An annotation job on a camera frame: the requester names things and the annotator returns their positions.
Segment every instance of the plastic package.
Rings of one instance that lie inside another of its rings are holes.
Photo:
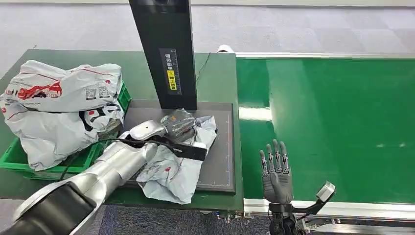
[[[177,109],[161,119],[162,125],[167,129],[170,138],[178,141],[181,136],[195,125],[196,119],[184,109]]]
[[[80,65],[63,70],[35,60],[24,63],[10,80],[4,99],[45,112],[74,112],[102,107],[117,99],[121,67]]]
[[[118,65],[62,70],[30,60],[0,95],[0,108],[29,166],[44,170],[122,123],[116,100],[121,85]]]
[[[193,128],[196,135],[184,143],[193,146],[203,143],[209,150],[217,136],[215,117],[200,117],[196,120],[197,125]],[[179,204],[191,203],[202,163],[194,159],[179,158],[160,145],[156,155],[147,163],[136,181],[146,197]]]

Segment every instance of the table edge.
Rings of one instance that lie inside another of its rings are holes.
[[[305,53],[305,52],[236,52],[236,58],[356,58],[415,59],[415,53]]]
[[[244,198],[244,212],[268,215],[269,203],[265,199]],[[292,201],[292,205],[297,208],[305,208],[314,203],[313,201]],[[317,215],[310,217],[415,221],[415,204],[328,202]]]

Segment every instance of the scale platform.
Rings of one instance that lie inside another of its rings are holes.
[[[124,118],[124,130],[147,120],[160,121],[172,111],[162,110],[157,101],[133,99]],[[196,118],[214,116],[218,129],[216,140],[202,164],[196,190],[235,193],[232,103],[198,102],[198,110],[188,112]],[[135,181],[137,174],[127,181],[125,187],[139,187]]]

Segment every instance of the yellow label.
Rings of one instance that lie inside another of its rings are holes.
[[[174,71],[173,71],[173,70],[168,70],[168,71],[167,71],[167,76],[168,76],[168,77],[173,77],[173,78],[174,78]]]
[[[176,79],[174,78],[174,71],[173,70],[168,70],[167,71],[167,76],[169,78],[169,85],[170,85],[170,90],[177,90],[176,87]]]

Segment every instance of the silver robotic arm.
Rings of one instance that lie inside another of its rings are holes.
[[[120,139],[144,141],[165,134],[163,125],[150,120]],[[136,148],[116,141],[84,172],[40,189],[19,206],[13,225],[1,235],[83,234],[111,193],[154,157],[157,143],[143,143]]]

